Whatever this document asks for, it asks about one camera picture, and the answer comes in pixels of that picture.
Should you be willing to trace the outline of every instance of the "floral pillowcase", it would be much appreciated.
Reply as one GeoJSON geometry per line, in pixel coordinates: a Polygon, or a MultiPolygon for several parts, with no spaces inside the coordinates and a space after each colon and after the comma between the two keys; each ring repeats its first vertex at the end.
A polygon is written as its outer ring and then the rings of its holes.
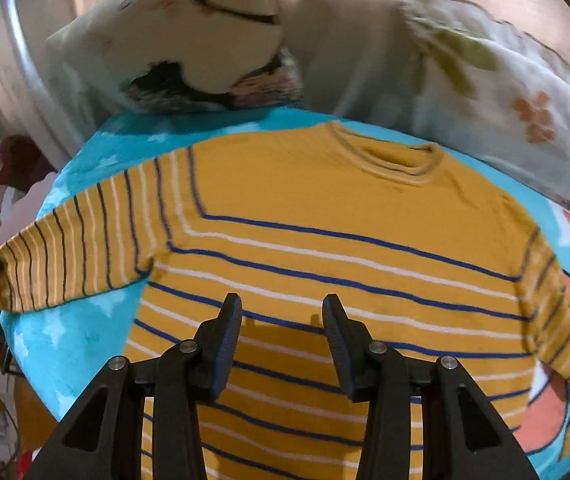
{"type": "Polygon", "coordinates": [[[570,66],[463,0],[403,0],[418,49],[411,133],[570,209],[570,66]]]}
{"type": "Polygon", "coordinates": [[[275,0],[102,0],[48,45],[112,100],[143,112],[299,105],[275,0]]]}

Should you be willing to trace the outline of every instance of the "white stripe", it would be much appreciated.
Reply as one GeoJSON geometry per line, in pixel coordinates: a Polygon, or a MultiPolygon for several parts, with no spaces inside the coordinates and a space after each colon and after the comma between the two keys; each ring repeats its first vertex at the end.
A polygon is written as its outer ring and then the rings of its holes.
{"type": "Polygon", "coordinates": [[[324,357],[316,354],[309,354],[308,352],[303,352],[300,350],[294,350],[293,348],[287,348],[286,346],[273,345],[271,343],[265,343],[263,341],[257,341],[255,339],[250,339],[245,336],[239,336],[238,341],[241,343],[246,343],[248,345],[255,346],[257,348],[264,348],[265,350],[273,350],[274,352],[279,352],[281,354],[293,355],[295,357],[300,357],[303,359],[308,359],[309,361],[315,361],[317,363],[333,364],[334,361],[331,357],[324,357]]]}
{"type": "Polygon", "coordinates": [[[244,435],[236,433],[235,431],[232,431],[232,430],[228,430],[227,428],[223,428],[222,426],[218,426],[216,424],[210,424],[208,422],[201,422],[200,427],[201,428],[209,428],[210,430],[217,431],[217,432],[222,433],[226,436],[229,436],[231,438],[235,438],[236,440],[240,440],[241,442],[249,444],[250,446],[254,446],[254,447],[260,449],[261,451],[264,451],[266,453],[269,453],[269,454],[272,454],[275,456],[279,456],[282,458],[287,458],[289,460],[302,460],[305,462],[316,462],[316,463],[321,463],[321,464],[341,465],[341,466],[346,466],[346,467],[358,469],[358,462],[350,462],[348,460],[339,460],[337,458],[329,458],[329,457],[325,457],[325,456],[303,455],[303,454],[299,454],[299,453],[288,453],[288,452],[284,452],[284,451],[279,451],[279,450],[273,449],[271,447],[264,446],[263,444],[260,444],[260,443],[256,442],[255,440],[252,440],[252,439],[250,439],[244,435]]]}
{"type": "Polygon", "coordinates": [[[71,218],[69,218],[69,212],[67,211],[67,202],[63,203],[63,209],[65,210],[65,218],[67,218],[67,222],[69,224],[69,231],[71,232],[72,235],[72,243],[68,244],[67,246],[69,247],[69,245],[71,245],[72,247],[72,261],[71,261],[71,267],[73,270],[73,274],[72,274],[72,279],[70,280],[70,283],[72,284],[72,296],[74,295],[74,292],[76,291],[76,236],[74,235],[74,224],[72,223],[71,218]]]}
{"type": "Polygon", "coordinates": [[[120,200],[118,199],[118,192],[116,191],[116,184],[114,177],[110,176],[111,192],[114,195],[114,220],[116,221],[116,239],[118,240],[119,260],[120,260],[120,279],[122,283],[129,283],[127,274],[125,273],[125,247],[123,245],[122,231],[120,230],[120,200]]]}
{"type": "MultiPolygon", "coordinates": [[[[52,230],[52,228],[49,225],[49,222],[47,222],[47,216],[45,216],[42,219],[42,223],[44,223],[47,226],[47,230],[49,231],[49,234],[51,235],[51,239],[55,242],[56,241],[56,237],[54,236],[54,231],[52,230]]],[[[49,250],[48,251],[49,254],[53,254],[53,259],[54,259],[54,300],[57,301],[58,300],[58,249],[56,248],[56,245],[54,244],[54,250],[49,250]]]]}
{"type": "Polygon", "coordinates": [[[215,471],[210,467],[205,467],[205,471],[207,471],[207,474],[209,476],[213,476],[214,478],[218,478],[219,480],[236,480],[234,478],[231,478],[231,476],[223,475],[222,473],[219,473],[218,471],[215,471]]]}
{"type": "Polygon", "coordinates": [[[98,292],[98,240],[96,239],[96,217],[94,216],[94,208],[92,207],[92,201],[89,197],[89,190],[86,189],[84,192],[85,198],[87,199],[87,207],[89,208],[89,214],[92,219],[92,240],[87,246],[89,248],[94,248],[92,253],[94,254],[94,290],[90,293],[98,292]]]}
{"type": "Polygon", "coordinates": [[[505,298],[506,300],[510,301],[517,301],[518,298],[513,294],[507,294],[504,292],[497,292],[495,290],[489,290],[487,288],[482,288],[480,286],[469,285],[468,283],[463,282],[456,282],[453,280],[445,280],[443,278],[436,278],[434,276],[428,276],[426,274],[422,274],[420,272],[413,272],[411,270],[399,269],[399,267],[390,267],[383,264],[379,264],[373,262],[371,260],[366,260],[364,258],[357,258],[356,256],[345,256],[343,254],[334,254],[334,253],[325,253],[322,251],[315,251],[310,249],[300,249],[296,247],[289,247],[281,244],[270,244],[267,242],[259,242],[257,240],[251,240],[248,238],[238,238],[235,236],[229,236],[223,233],[217,232],[197,232],[194,231],[187,219],[185,218],[182,212],[182,203],[180,200],[180,189],[179,189],[179,180],[178,180],[178,160],[176,159],[176,155],[174,152],[171,153],[172,158],[172,186],[174,191],[174,203],[176,205],[176,215],[180,219],[182,223],[183,230],[190,236],[193,237],[213,237],[213,238],[221,238],[223,240],[227,240],[232,243],[242,244],[242,245],[250,245],[254,247],[260,247],[264,249],[271,249],[275,251],[282,251],[285,253],[293,253],[293,254],[304,254],[305,256],[315,256],[317,258],[323,258],[325,260],[337,260],[341,262],[348,262],[352,264],[359,264],[365,267],[370,267],[371,269],[382,270],[383,272],[389,272],[391,274],[397,274],[399,276],[406,276],[409,278],[416,278],[418,280],[423,280],[424,282],[430,283],[437,283],[439,285],[449,285],[449,286],[456,286],[458,288],[464,288],[466,290],[471,290],[473,292],[478,292],[479,294],[484,294],[486,296],[493,296],[495,298],[505,298]]]}
{"type": "MultiPolygon", "coordinates": [[[[42,298],[40,297],[40,292],[42,290],[41,288],[41,283],[40,283],[40,264],[42,262],[42,260],[39,257],[38,254],[38,245],[36,244],[36,240],[34,240],[34,237],[31,235],[31,229],[25,229],[25,233],[28,234],[31,238],[31,243],[34,246],[34,254],[32,254],[31,257],[31,261],[33,263],[32,267],[36,267],[36,287],[35,289],[38,291],[38,298],[34,298],[34,302],[37,302],[39,304],[42,304],[42,298]]],[[[34,296],[34,287],[31,287],[31,295],[32,297],[34,296]]]]}
{"type": "MultiPolygon", "coordinates": [[[[201,272],[199,270],[190,270],[190,269],[176,269],[175,267],[169,267],[165,264],[160,262],[156,262],[154,264],[155,267],[159,269],[166,270],[167,272],[172,272],[173,274],[180,274],[183,276],[191,276],[193,278],[202,278],[204,280],[212,280],[214,282],[222,283],[223,285],[230,286],[237,290],[246,290],[248,292],[252,292],[254,294],[258,294],[260,296],[264,296],[266,298],[273,298],[276,300],[283,300],[283,301],[290,301],[292,303],[300,303],[306,304],[310,306],[314,306],[317,308],[322,307],[322,301],[319,300],[312,300],[311,298],[304,298],[303,296],[294,296],[292,294],[283,294],[280,292],[273,292],[271,290],[266,290],[264,288],[260,288],[253,285],[245,285],[244,283],[233,282],[231,280],[227,280],[222,278],[221,276],[216,276],[215,274],[211,274],[210,272],[201,272]]],[[[472,330],[468,328],[450,328],[446,326],[437,326],[431,325],[427,323],[421,323],[419,321],[413,320],[407,317],[400,317],[400,316],[389,316],[387,314],[376,314],[374,312],[367,312],[366,310],[361,310],[359,308],[353,308],[350,306],[345,307],[345,312],[348,314],[353,314],[354,316],[362,317],[365,319],[373,319],[376,321],[385,321],[385,322],[394,322],[405,324],[409,326],[414,326],[416,328],[422,330],[430,330],[431,332],[441,332],[441,333],[448,333],[448,334],[456,334],[456,335],[469,335],[469,336],[482,336],[482,337],[493,337],[496,339],[517,339],[521,340],[526,338],[521,334],[508,334],[503,332],[490,332],[488,330],[472,330]]]]}
{"type": "Polygon", "coordinates": [[[150,248],[153,250],[156,248],[156,236],[154,235],[154,230],[152,229],[152,221],[149,216],[149,207],[147,203],[147,184],[145,183],[145,171],[143,171],[143,165],[140,164],[138,167],[138,173],[140,173],[140,190],[142,193],[142,206],[143,206],[143,219],[145,220],[145,230],[149,236],[150,248]]]}
{"type": "Polygon", "coordinates": [[[324,416],[325,418],[334,418],[337,420],[346,420],[348,422],[356,422],[357,424],[365,424],[367,421],[366,416],[357,415],[347,415],[346,413],[335,413],[328,412],[327,410],[321,410],[320,408],[313,408],[311,406],[305,406],[304,404],[296,404],[295,402],[287,402],[286,400],[274,399],[273,397],[260,394],[258,392],[252,392],[235,384],[228,384],[227,389],[241,394],[245,397],[249,397],[255,400],[261,400],[268,404],[273,404],[274,406],[280,406],[281,408],[287,408],[288,410],[295,410],[300,413],[307,413],[309,415],[324,416]]]}
{"type": "MultiPolygon", "coordinates": [[[[165,310],[164,308],[161,308],[160,306],[154,305],[153,303],[150,303],[147,300],[140,299],[139,304],[145,305],[147,308],[153,310],[154,312],[158,312],[158,314],[163,314],[164,316],[167,316],[167,317],[170,317],[170,318],[175,319],[177,321],[180,321],[181,323],[184,323],[188,326],[193,326],[195,328],[198,328],[200,326],[199,321],[190,319],[188,317],[181,316],[180,314],[176,314],[175,312],[171,312],[169,310],[165,310]]],[[[281,354],[292,355],[295,357],[308,359],[309,361],[315,361],[318,363],[332,364],[334,362],[334,361],[332,361],[331,357],[319,356],[316,354],[310,354],[308,352],[303,352],[300,350],[287,348],[285,346],[274,345],[271,343],[265,343],[263,341],[258,341],[258,340],[251,339],[249,337],[245,337],[242,335],[238,337],[238,341],[245,343],[245,344],[248,344],[248,345],[258,347],[258,348],[264,348],[265,350],[272,350],[274,352],[279,352],[281,354]]]]}
{"type": "Polygon", "coordinates": [[[180,314],[176,314],[175,312],[171,312],[169,310],[165,310],[164,308],[161,308],[159,306],[155,306],[153,303],[149,303],[149,301],[143,300],[142,298],[138,301],[138,304],[145,305],[147,308],[149,308],[155,312],[158,312],[159,314],[163,314],[164,316],[171,317],[172,319],[175,319],[176,321],[180,321],[181,323],[184,323],[185,325],[193,326],[196,328],[198,328],[200,326],[200,323],[197,321],[194,321],[193,319],[181,316],[180,314]]]}
{"type": "MultiPolygon", "coordinates": [[[[545,299],[544,299],[544,300],[540,301],[539,307],[538,307],[538,313],[536,314],[536,317],[537,317],[538,319],[543,319],[543,318],[542,318],[542,315],[543,315],[543,313],[546,311],[547,307],[549,306],[549,303],[550,303],[549,300],[551,300],[552,294],[555,293],[555,292],[556,292],[556,291],[553,290],[552,292],[550,292],[549,294],[547,294],[547,295],[545,296],[545,299]]],[[[526,299],[523,298],[522,303],[523,303],[525,306],[529,306],[529,305],[528,305],[528,304],[529,304],[529,300],[526,300],[526,299]]]]}
{"type": "MultiPolygon", "coordinates": [[[[561,316],[561,318],[560,318],[558,325],[563,326],[565,324],[565,320],[566,320],[567,316],[570,316],[570,310],[568,308],[562,308],[559,315],[561,316]]],[[[538,355],[545,355],[549,351],[549,347],[552,346],[554,343],[555,343],[554,339],[548,338],[548,337],[545,338],[545,340],[542,343],[540,343],[540,346],[539,346],[536,353],[538,355]]],[[[568,359],[565,359],[565,361],[562,364],[558,364],[558,362],[556,362],[554,364],[554,366],[556,367],[556,370],[558,370],[559,368],[562,368],[563,366],[565,366],[569,361],[570,361],[570,357],[568,359]]]]}
{"type": "Polygon", "coordinates": [[[22,284],[22,288],[21,288],[21,295],[20,295],[20,309],[24,310],[25,309],[25,304],[27,303],[27,281],[25,281],[25,269],[27,268],[27,258],[25,258],[23,252],[22,252],[22,248],[20,247],[22,245],[22,242],[19,241],[20,238],[18,238],[18,235],[15,235],[15,237],[12,238],[12,240],[16,241],[16,252],[18,253],[18,255],[16,256],[17,258],[19,258],[16,262],[16,265],[18,266],[18,264],[20,264],[20,283],[18,283],[17,285],[20,286],[20,284],[22,284]]]}
{"type": "Polygon", "coordinates": [[[522,408],[518,408],[517,410],[514,410],[513,412],[499,413],[499,415],[500,415],[500,418],[505,420],[506,418],[510,418],[510,416],[515,416],[515,415],[519,415],[519,414],[523,413],[526,409],[527,409],[527,407],[523,406],[522,408]]]}
{"type": "Polygon", "coordinates": [[[151,357],[158,357],[160,355],[159,353],[150,350],[146,346],[139,345],[131,339],[127,339],[126,343],[130,346],[133,346],[136,350],[140,350],[143,354],[151,355],[151,357]]]}
{"type": "Polygon", "coordinates": [[[530,368],[524,372],[514,372],[513,374],[492,374],[492,375],[474,375],[474,380],[479,381],[503,381],[506,379],[516,379],[517,377],[524,377],[534,373],[534,369],[530,368]]]}

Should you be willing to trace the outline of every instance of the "bed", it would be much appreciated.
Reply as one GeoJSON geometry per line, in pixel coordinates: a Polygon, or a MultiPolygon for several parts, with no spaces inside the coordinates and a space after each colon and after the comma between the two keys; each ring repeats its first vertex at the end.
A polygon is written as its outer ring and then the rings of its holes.
{"type": "MultiPolygon", "coordinates": [[[[109,120],[63,168],[38,215],[103,178],[181,146],[215,136],[306,127],[330,119],[285,107],[188,116],[121,114],[109,120]]],[[[384,128],[344,122],[368,136],[420,143],[384,128]]],[[[487,165],[452,153],[524,205],[558,255],[570,290],[570,212],[487,165]]],[[[145,280],[141,280],[56,309],[2,315],[7,341],[20,368],[56,418],[65,415],[110,357],[123,352],[144,286],[145,280]]],[[[559,459],[569,416],[570,388],[558,376],[539,368],[526,419],[514,434],[541,478],[560,479],[570,471],[570,455],[559,459]]]]}
{"type": "MultiPolygon", "coordinates": [[[[311,126],[329,118],[290,108],[188,116],[119,114],[102,126],[60,171],[38,214],[43,215],[102,178],[180,146],[238,132],[311,126]]],[[[421,142],[384,128],[346,123],[368,136],[408,144],[421,142]]],[[[482,162],[454,154],[513,195],[540,224],[566,272],[570,290],[570,212],[482,162]]],[[[122,352],[143,286],[144,282],[137,282],[56,309],[2,316],[18,363],[56,418],[62,418],[104,362],[122,352]]],[[[569,417],[570,388],[540,368],[530,393],[526,420],[515,433],[543,479],[570,479],[570,454],[560,459],[569,417]]]]}

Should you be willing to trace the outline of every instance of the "sweater sleeve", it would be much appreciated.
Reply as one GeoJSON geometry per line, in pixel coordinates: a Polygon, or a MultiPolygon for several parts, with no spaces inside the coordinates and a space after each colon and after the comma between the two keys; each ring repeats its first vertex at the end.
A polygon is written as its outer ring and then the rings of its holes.
{"type": "Polygon", "coordinates": [[[530,351],[570,383],[570,297],[562,269],[538,227],[532,226],[516,286],[529,318],[530,351]]]}
{"type": "Polygon", "coordinates": [[[168,165],[162,156],[107,178],[2,245],[0,310],[39,310],[148,273],[171,239],[168,165]]]}

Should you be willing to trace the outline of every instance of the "cable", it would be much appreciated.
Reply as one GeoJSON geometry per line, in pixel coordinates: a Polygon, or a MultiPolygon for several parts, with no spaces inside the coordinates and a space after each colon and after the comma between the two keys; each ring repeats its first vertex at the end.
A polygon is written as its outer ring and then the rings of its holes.
{"type": "Polygon", "coordinates": [[[4,400],[2,400],[1,396],[0,396],[0,403],[2,405],[2,408],[5,410],[5,413],[9,417],[9,420],[12,422],[12,426],[14,426],[14,430],[16,431],[16,449],[14,450],[14,453],[9,458],[7,463],[0,470],[0,480],[2,480],[1,475],[4,474],[7,471],[7,469],[16,461],[16,458],[18,457],[18,453],[20,453],[20,433],[18,432],[18,424],[16,424],[16,421],[12,417],[12,414],[10,413],[9,409],[7,408],[7,405],[4,403],[4,400]]]}

